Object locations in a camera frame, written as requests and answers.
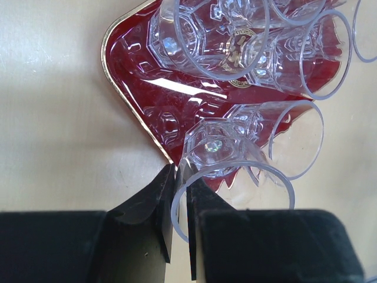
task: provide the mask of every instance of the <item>red serving tray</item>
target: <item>red serving tray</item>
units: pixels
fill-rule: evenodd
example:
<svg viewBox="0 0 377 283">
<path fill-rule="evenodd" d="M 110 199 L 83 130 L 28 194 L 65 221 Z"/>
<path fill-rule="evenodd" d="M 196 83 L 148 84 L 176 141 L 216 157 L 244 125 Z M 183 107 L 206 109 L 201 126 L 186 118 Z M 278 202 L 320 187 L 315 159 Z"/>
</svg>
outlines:
<svg viewBox="0 0 377 283">
<path fill-rule="evenodd" d="M 147 1 L 117 19 L 105 34 L 101 60 L 111 85 L 170 163 L 178 165 L 186 131 L 204 117 L 223 117 L 235 104 L 307 99 L 300 93 L 248 85 L 244 79 L 215 81 L 161 69 L 146 47 L 148 22 L 160 4 L 161 0 Z M 312 85 L 323 87 L 339 66 L 330 61 L 319 64 Z M 277 133 L 289 126 L 282 125 Z M 226 179 L 228 186 L 234 176 Z M 217 190 L 223 180 L 206 181 Z"/>
</svg>

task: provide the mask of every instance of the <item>black foam piece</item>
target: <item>black foam piece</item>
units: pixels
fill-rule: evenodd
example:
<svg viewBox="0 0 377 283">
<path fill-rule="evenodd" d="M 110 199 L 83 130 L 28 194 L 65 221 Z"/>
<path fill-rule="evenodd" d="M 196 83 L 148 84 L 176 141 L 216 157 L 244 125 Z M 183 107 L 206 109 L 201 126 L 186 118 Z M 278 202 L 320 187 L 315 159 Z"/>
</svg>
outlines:
<svg viewBox="0 0 377 283">
<path fill-rule="evenodd" d="M 197 282 L 364 281 L 344 226 L 329 212 L 204 211 L 197 229 Z"/>
</svg>

